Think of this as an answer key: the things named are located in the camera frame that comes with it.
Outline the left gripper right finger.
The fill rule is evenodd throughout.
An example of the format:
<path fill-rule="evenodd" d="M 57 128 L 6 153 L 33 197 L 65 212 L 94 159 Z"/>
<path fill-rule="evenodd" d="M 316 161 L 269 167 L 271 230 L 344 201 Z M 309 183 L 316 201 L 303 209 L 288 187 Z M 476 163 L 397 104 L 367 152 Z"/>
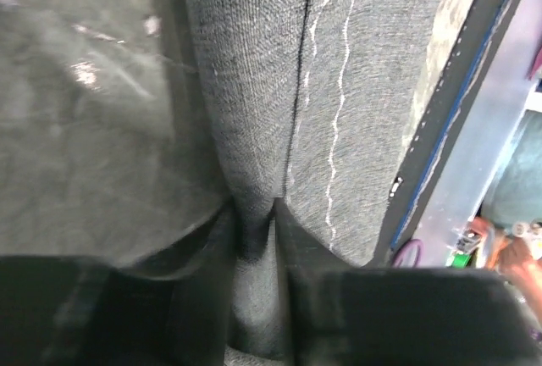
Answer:
<path fill-rule="evenodd" d="M 288 365 L 538 365 L 513 295 L 476 269 L 356 268 L 274 203 Z"/>

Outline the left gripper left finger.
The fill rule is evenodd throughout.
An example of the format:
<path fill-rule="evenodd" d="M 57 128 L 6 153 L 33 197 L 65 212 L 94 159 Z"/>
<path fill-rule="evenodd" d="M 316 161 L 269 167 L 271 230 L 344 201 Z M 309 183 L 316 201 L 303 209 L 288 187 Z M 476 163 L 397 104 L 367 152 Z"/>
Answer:
<path fill-rule="evenodd" d="M 124 269 L 89 258 L 2 258 L 2 364 L 220 365 L 235 223 L 226 204 Z"/>

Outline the grey cloth napkin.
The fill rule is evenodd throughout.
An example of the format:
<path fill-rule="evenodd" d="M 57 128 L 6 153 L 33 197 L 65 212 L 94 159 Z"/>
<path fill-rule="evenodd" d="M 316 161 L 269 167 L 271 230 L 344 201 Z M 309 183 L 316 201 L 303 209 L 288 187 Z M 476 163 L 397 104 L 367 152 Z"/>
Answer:
<path fill-rule="evenodd" d="M 274 199 L 347 263 L 373 259 L 442 0 L 185 0 L 241 225 L 228 365 L 279 365 Z"/>

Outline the aluminium frame rail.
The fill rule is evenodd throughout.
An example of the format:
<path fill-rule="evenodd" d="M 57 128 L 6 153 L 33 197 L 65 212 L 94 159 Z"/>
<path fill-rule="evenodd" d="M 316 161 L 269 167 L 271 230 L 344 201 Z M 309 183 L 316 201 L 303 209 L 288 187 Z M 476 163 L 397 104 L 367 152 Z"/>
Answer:
<path fill-rule="evenodd" d="M 445 267 L 457 254 L 489 251 L 468 228 L 489 189 L 534 88 L 530 73 L 541 40 L 541 0 L 520 0 L 462 123 L 412 236 L 391 257 L 396 267 Z"/>

